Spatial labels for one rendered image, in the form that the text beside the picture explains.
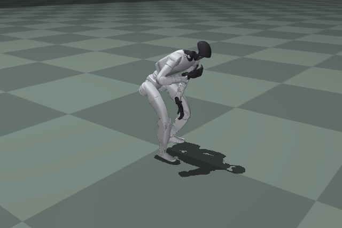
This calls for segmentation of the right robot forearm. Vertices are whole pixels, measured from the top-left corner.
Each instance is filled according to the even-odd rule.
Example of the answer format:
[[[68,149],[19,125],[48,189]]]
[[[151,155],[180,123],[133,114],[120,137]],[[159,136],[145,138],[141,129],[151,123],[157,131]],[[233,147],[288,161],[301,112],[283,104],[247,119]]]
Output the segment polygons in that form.
[[[167,76],[167,77],[162,76],[159,79],[159,82],[160,84],[163,84],[163,85],[172,85],[174,83],[181,83],[187,80],[188,80],[188,76],[182,76],[182,74],[177,74],[174,76]]]

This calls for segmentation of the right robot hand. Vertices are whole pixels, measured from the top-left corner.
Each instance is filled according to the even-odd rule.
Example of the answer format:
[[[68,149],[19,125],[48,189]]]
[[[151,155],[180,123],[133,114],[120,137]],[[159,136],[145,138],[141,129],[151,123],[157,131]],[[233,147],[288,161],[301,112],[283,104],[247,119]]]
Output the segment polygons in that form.
[[[185,72],[185,73],[182,73],[182,76],[188,76],[188,80],[190,78],[196,78],[196,77],[200,77],[203,73],[203,66],[201,65],[201,67],[199,69],[197,69],[199,66],[199,64],[195,67],[194,70],[192,70],[191,72]]]

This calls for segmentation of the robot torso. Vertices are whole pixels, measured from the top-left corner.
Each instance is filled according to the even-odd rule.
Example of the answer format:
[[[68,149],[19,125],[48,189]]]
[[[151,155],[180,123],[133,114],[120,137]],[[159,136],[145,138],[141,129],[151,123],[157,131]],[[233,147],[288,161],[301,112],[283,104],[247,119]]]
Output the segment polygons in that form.
[[[179,63],[177,66],[175,66],[175,67],[173,68],[173,70],[172,70],[169,74],[167,74],[166,76],[170,76],[170,75],[173,75],[173,74],[176,74],[176,73],[185,71],[185,70],[187,70],[188,68],[190,68],[192,65],[194,65],[194,63],[195,63],[196,61],[195,61],[194,59],[193,59],[193,61],[189,61],[189,60],[187,59],[187,56],[188,56],[188,58],[190,58],[190,56],[189,56],[189,55],[186,55],[186,54],[184,53],[184,51],[185,51],[185,50],[177,50],[177,51],[171,53],[171,54],[178,53],[178,54],[180,54],[180,55],[182,56],[182,58],[181,58],[180,63]],[[189,51],[190,51],[190,50],[189,50]],[[160,88],[162,87],[161,84],[158,84],[158,83],[156,82],[157,75],[160,73],[160,71],[162,70],[162,68],[164,67],[164,65],[166,64],[166,62],[168,61],[168,58],[169,58],[169,56],[170,56],[171,54],[169,54],[168,56],[166,56],[166,57],[162,58],[161,60],[159,60],[159,61],[156,63],[156,65],[155,65],[157,70],[155,70],[153,74],[150,74],[150,75],[146,78],[146,81],[151,82],[151,83],[157,88],[157,90],[160,89]]]

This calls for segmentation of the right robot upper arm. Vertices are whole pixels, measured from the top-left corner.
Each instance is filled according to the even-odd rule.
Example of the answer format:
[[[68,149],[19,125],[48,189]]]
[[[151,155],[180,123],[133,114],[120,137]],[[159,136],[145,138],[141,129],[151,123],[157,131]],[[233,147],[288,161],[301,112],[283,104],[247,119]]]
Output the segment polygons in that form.
[[[174,53],[169,56],[168,61],[166,62],[160,73],[157,75],[156,82],[158,84],[160,84],[159,79],[162,76],[166,77],[166,75],[169,74],[173,70],[173,68],[180,63],[181,58],[182,56],[178,53]]]

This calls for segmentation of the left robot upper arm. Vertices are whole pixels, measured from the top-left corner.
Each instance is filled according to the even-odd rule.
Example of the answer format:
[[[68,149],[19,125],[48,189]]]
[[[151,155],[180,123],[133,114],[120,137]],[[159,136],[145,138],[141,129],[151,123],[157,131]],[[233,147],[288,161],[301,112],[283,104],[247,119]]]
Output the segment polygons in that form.
[[[197,60],[195,63],[194,63],[194,65],[192,65],[190,68],[188,68],[187,70],[185,70],[185,72],[191,72],[192,70],[194,70],[194,68],[197,66],[199,64],[199,60]],[[188,82],[188,80],[187,81],[183,81],[184,83],[187,83]]]

